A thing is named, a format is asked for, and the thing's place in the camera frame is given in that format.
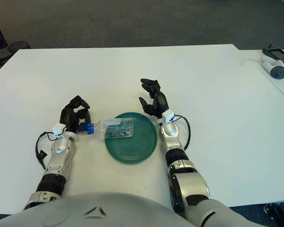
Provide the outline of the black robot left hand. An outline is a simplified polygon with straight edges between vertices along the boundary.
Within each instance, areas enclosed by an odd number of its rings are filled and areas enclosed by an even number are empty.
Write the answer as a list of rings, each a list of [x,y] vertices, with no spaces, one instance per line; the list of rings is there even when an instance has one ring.
[[[76,96],[62,109],[60,123],[66,126],[66,131],[88,131],[91,124],[89,109],[87,102]]]

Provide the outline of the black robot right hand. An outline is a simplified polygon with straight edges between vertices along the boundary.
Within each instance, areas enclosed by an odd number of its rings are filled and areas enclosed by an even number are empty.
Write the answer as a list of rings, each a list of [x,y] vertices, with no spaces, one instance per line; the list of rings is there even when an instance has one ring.
[[[169,105],[164,93],[160,90],[158,81],[141,79],[141,83],[142,88],[149,93],[150,98],[153,100],[152,104],[147,104],[142,97],[139,97],[144,112],[158,119],[162,118],[162,114],[169,109]]]

